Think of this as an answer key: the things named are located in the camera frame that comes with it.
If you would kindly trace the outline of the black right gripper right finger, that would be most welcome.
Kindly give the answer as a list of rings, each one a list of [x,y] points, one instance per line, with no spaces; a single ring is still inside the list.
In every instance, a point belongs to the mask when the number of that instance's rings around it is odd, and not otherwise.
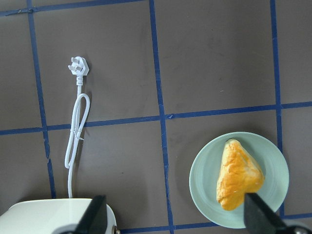
[[[250,234],[287,234],[287,226],[257,193],[246,193],[244,224]]]

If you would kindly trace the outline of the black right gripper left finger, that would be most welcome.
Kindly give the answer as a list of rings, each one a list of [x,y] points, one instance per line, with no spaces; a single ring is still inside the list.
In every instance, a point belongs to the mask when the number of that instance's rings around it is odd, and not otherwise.
[[[76,229],[76,234],[104,234],[107,230],[108,218],[106,196],[95,196],[81,217]]]

